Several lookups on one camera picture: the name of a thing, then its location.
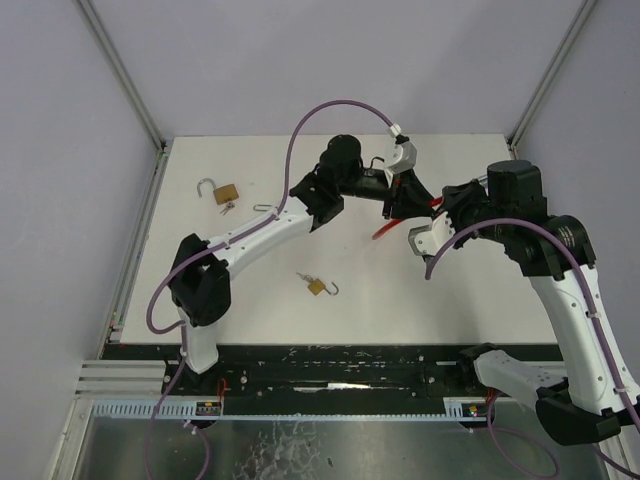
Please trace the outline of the red cable lock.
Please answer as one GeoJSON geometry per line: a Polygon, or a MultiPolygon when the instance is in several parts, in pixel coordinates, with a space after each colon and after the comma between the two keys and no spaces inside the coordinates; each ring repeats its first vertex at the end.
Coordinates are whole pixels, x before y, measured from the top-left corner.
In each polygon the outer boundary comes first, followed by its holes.
{"type": "MultiPolygon", "coordinates": [[[[433,209],[437,209],[443,202],[443,197],[436,197],[435,199],[431,200],[429,202],[429,206],[433,209]]],[[[386,225],[382,226],[380,229],[378,229],[376,232],[373,233],[373,235],[371,236],[372,240],[378,240],[380,239],[382,236],[384,236],[387,232],[389,232],[391,229],[393,229],[395,226],[399,225],[400,223],[402,223],[403,220],[402,219],[392,219],[390,220],[386,225]]]]}

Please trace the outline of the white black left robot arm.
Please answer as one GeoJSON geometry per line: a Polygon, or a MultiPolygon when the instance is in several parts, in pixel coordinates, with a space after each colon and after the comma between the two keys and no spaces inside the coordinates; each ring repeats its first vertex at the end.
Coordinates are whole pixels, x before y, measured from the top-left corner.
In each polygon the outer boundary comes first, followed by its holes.
{"type": "Polygon", "coordinates": [[[383,166],[367,167],[359,140],[337,135],[280,205],[221,237],[185,237],[168,287],[184,323],[181,354],[189,369],[202,374],[218,362],[213,326],[231,307],[235,277],[272,249],[328,224],[343,211],[345,197],[382,202],[386,219],[430,216],[434,198],[415,174],[416,160],[411,140],[396,134],[383,166]]]}

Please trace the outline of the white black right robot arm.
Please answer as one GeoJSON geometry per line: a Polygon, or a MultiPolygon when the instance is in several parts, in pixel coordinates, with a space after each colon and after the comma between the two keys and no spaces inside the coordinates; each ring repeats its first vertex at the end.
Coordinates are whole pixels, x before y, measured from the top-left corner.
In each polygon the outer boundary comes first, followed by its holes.
{"type": "Polygon", "coordinates": [[[539,168],[526,160],[494,163],[485,182],[445,187],[438,213],[453,230],[445,249],[471,238],[503,246],[542,302],[566,369],[547,374],[483,344],[461,354],[478,383],[531,408],[563,446],[599,443],[637,426],[639,384],[610,327],[586,228],[549,214],[539,168]]]}

